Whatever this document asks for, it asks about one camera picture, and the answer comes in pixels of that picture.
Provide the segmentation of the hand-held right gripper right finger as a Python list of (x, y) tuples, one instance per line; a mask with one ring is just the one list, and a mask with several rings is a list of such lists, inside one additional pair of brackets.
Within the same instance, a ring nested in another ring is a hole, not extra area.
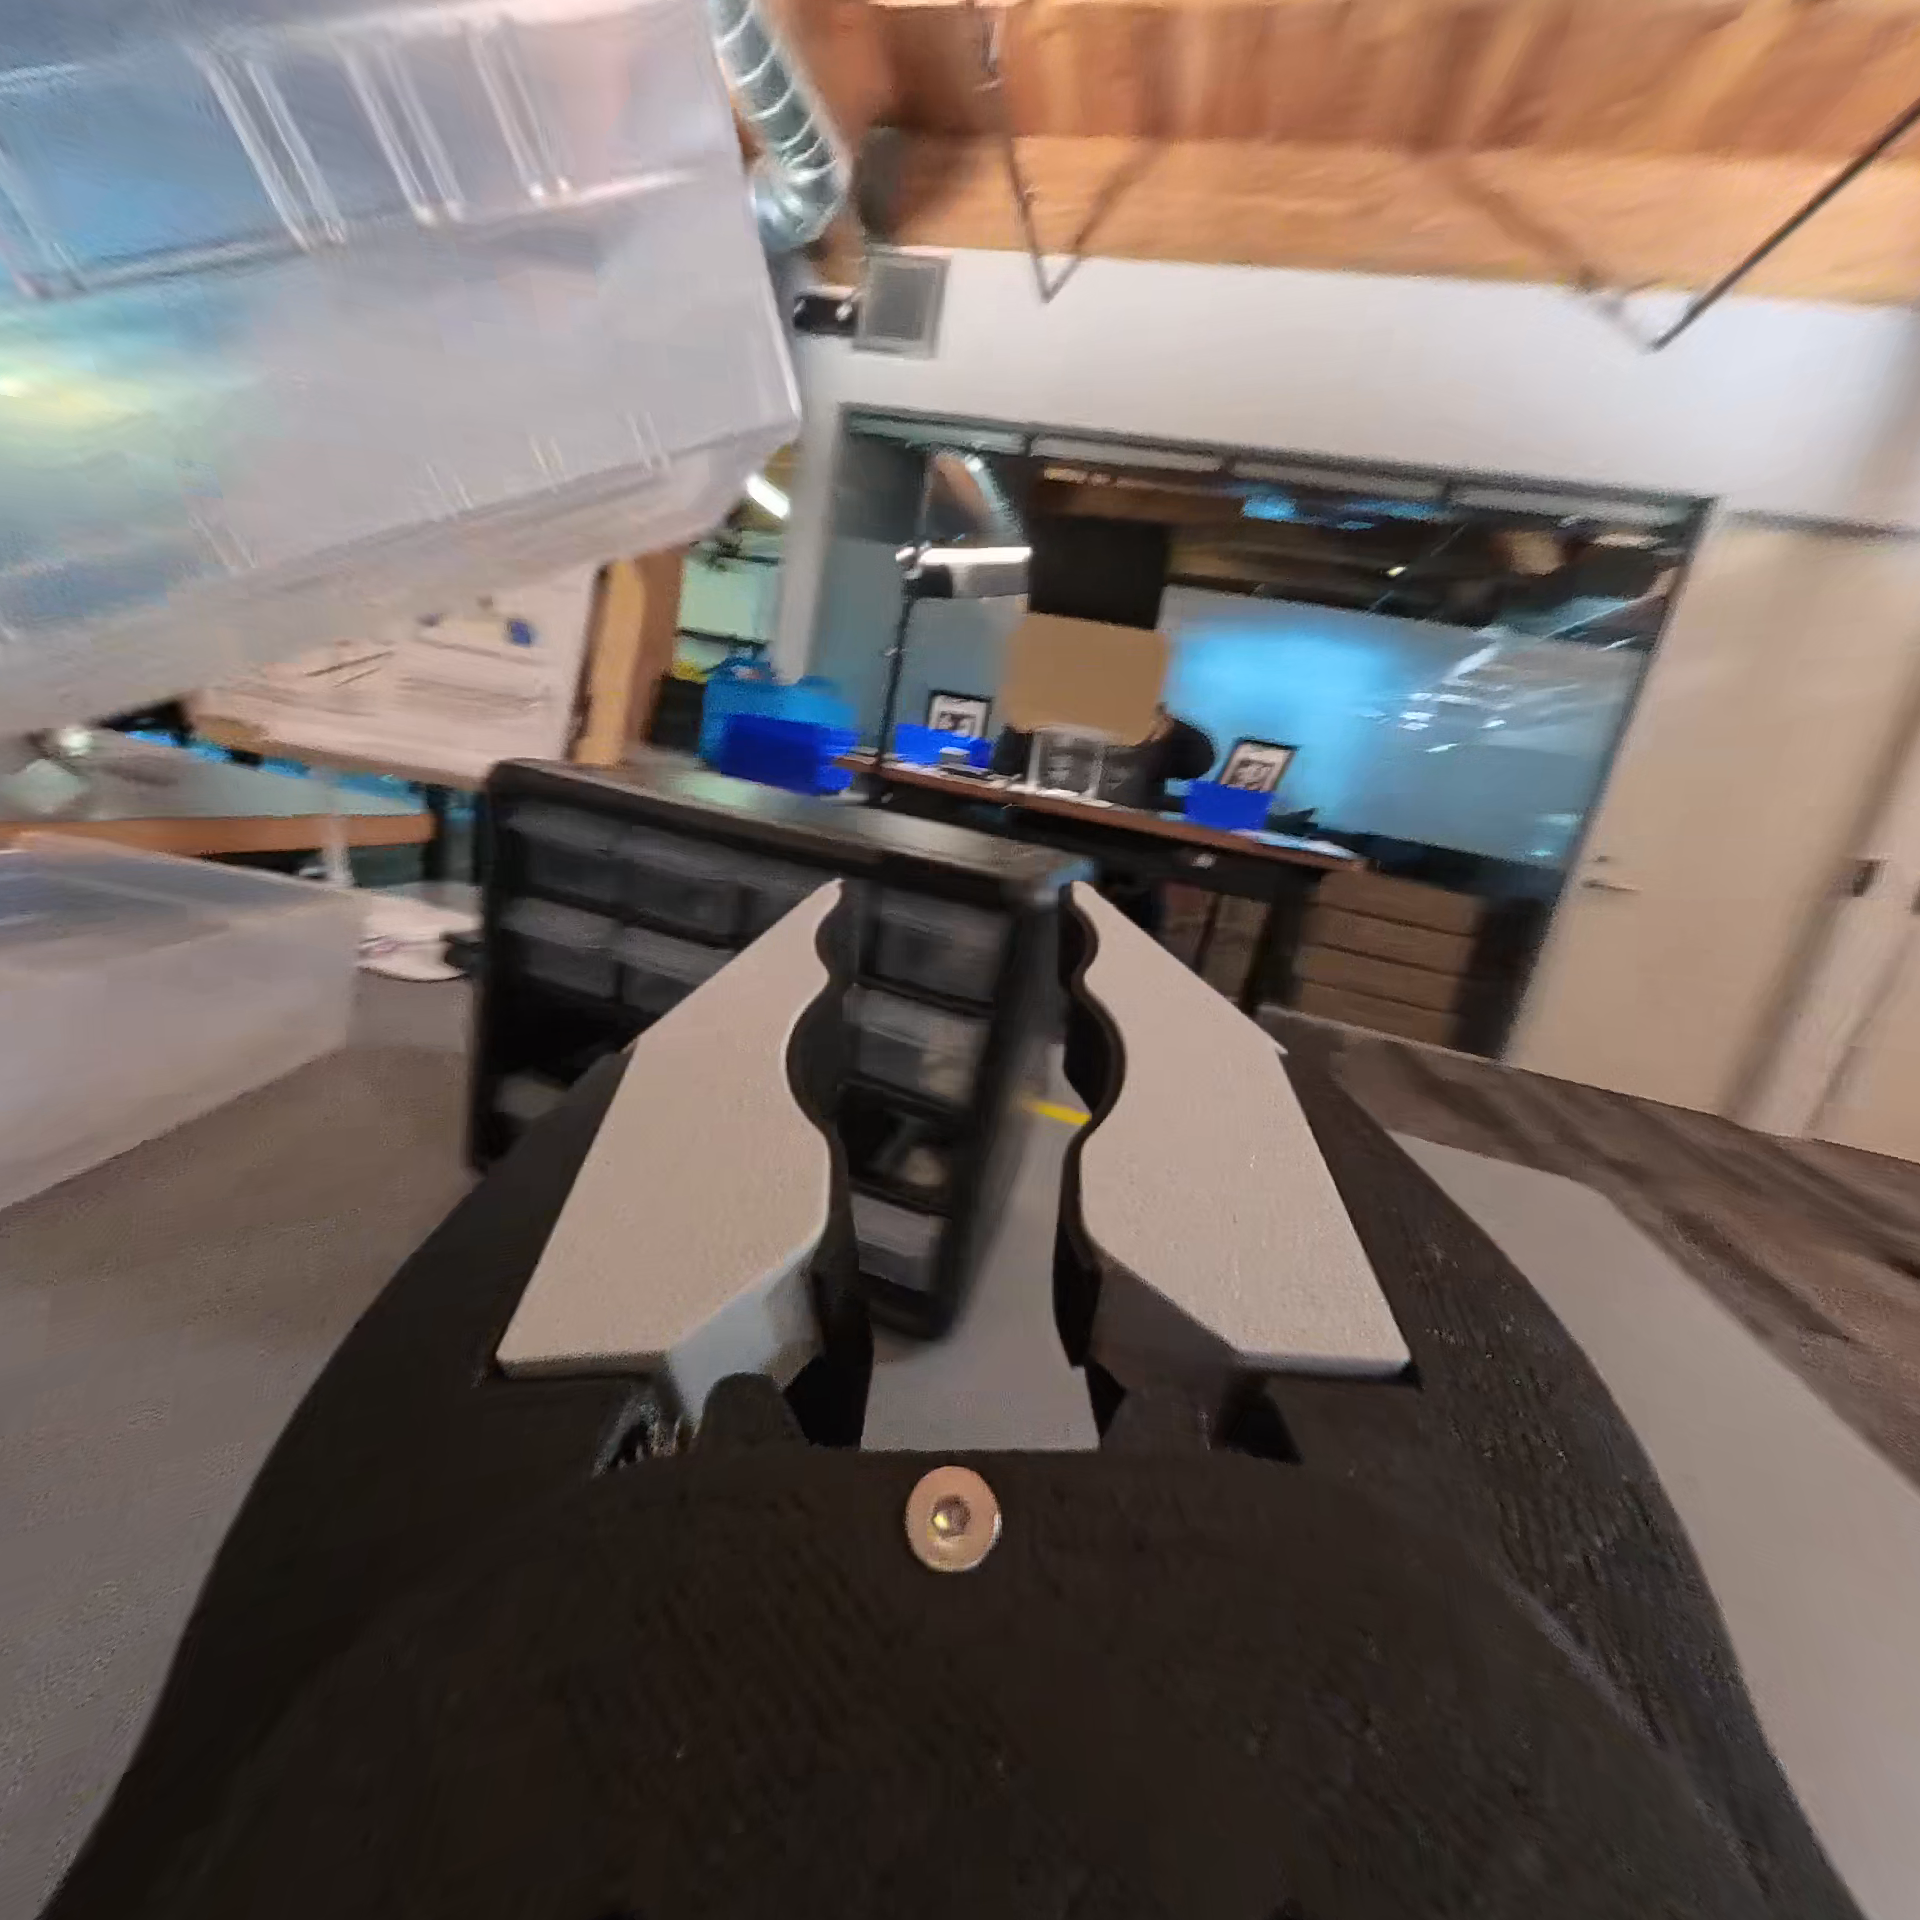
[(1165, 1392), (1227, 1426), (1274, 1376), (1401, 1385), (1412, 1342), (1276, 1044), (1092, 882), (1060, 893), (1055, 1324), (1096, 1421)]

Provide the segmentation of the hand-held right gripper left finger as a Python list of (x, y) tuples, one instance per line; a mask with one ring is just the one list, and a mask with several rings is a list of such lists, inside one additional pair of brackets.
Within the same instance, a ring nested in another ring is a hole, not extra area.
[(628, 1376), (701, 1426), (727, 1376), (866, 1426), (872, 1319), (846, 1148), (846, 882), (638, 1036), (497, 1342), (513, 1381)]

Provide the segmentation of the stack of cardboard boxes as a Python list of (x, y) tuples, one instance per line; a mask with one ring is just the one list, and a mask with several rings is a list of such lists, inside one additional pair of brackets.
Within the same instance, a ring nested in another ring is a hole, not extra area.
[(1279, 900), (1162, 882), (1158, 939), (1243, 1011), (1462, 1049), (1500, 1011), (1501, 907), (1415, 878), (1302, 875)]

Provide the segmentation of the wooden office desk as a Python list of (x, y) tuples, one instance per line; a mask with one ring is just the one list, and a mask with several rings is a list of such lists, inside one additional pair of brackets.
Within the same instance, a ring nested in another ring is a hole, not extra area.
[(1294, 952), (1327, 875), (1363, 868), (1357, 852), (1302, 834), (1211, 830), (1181, 813), (1026, 790), (1010, 781), (914, 766), (870, 752), (839, 755), (835, 764), (851, 773), (851, 790), (877, 805), (989, 830), (1125, 878), (1171, 882), (1211, 900), (1257, 900), (1264, 917), (1235, 994), (1243, 1015), (1257, 1015), (1290, 982)]

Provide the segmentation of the white round plate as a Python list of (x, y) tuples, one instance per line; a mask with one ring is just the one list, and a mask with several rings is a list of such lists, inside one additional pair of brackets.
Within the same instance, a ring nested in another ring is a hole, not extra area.
[(356, 967), (410, 986), (445, 986), (467, 977), (477, 930), (474, 907), (435, 903), (405, 890), (367, 890)]

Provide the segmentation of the glass partition window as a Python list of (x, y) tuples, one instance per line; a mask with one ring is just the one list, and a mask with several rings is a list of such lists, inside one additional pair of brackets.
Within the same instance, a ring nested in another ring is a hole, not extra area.
[(1709, 499), (1118, 431), (842, 407), (806, 667), (860, 741), (947, 706), (998, 725), (1018, 597), (922, 597), (919, 549), (1157, 561), (1165, 707), (1290, 747), (1330, 839), (1560, 871), (1656, 656)]

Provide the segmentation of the clear plastic storage bin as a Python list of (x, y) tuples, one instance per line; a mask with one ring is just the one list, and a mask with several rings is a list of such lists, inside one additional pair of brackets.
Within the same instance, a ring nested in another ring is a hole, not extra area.
[(345, 889), (82, 834), (2, 852), (2, 1207), (345, 1044)]

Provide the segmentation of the beige door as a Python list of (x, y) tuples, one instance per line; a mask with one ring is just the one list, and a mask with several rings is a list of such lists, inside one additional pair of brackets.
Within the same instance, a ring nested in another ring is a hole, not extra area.
[(1916, 531), (1719, 519), (1501, 1049), (1731, 1115), (1916, 699)]

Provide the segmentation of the white instruction sheet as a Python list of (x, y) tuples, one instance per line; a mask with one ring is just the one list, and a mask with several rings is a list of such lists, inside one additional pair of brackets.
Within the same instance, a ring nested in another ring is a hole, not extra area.
[(485, 777), (511, 758), (565, 758), (599, 572), (505, 587), (462, 609), (241, 673), (194, 696), (201, 725), (330, 758)]

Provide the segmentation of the wood-edged grey table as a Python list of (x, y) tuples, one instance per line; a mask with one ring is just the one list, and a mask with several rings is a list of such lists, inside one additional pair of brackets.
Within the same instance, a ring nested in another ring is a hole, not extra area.
[(117, 731), (75, 755), (13, 736), (2, 743), (2, 848), (56, 834), (216, 857), (414, 848), (431, 841), (435, 822), (414, 798)]

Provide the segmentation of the light on black stand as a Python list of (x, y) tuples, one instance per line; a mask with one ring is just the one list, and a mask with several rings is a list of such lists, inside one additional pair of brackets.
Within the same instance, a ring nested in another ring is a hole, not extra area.
[(892, 736), (899, 720), (899, 692), (905, 656), (910, 642), (910, 621), (919, 604), (924, 599), (1026, 599), (1028, 597), (1028, 565), (1033, 549), (1015, 545), (902, 545), (895, 549), (899, 569), (899, 621), (892, 625), (892, 641), (886, 646), (886, 678), (882, 678), (882, 707), (879, 707), (879, 735), (872, 755), (872, 781), (892, 758)]

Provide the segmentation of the ribbed clear plastic bin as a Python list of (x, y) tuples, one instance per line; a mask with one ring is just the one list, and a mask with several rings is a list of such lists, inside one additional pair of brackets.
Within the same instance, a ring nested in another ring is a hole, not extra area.
[(701, 3), (2, 3), (2, 741), (712, 531), (744, 129)]

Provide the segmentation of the wooden post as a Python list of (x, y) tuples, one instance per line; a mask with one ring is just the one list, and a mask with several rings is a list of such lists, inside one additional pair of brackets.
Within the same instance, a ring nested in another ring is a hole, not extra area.
[(645, 743), (681, 646), (686, 549), (620, 557), (599, 572), (586, 625), (577, 725), (570, 761), (617, 766)]

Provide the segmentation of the grey wall vent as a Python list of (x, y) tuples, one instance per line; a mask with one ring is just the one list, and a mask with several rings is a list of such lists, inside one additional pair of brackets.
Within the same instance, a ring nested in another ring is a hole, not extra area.
[(924, 361), (940, 351), (947, 250), (872, 248), (861, 264), (851, 348)]

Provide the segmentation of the silver ventilation duct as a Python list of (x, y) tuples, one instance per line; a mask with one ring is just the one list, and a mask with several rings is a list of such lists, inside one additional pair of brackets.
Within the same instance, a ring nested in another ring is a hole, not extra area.
[(755, 132), (750, 203), (760, 248), (794, 259), (824, 242), (855, 191), (855, 156), (771, 3), (701, 3), (732, 107)]

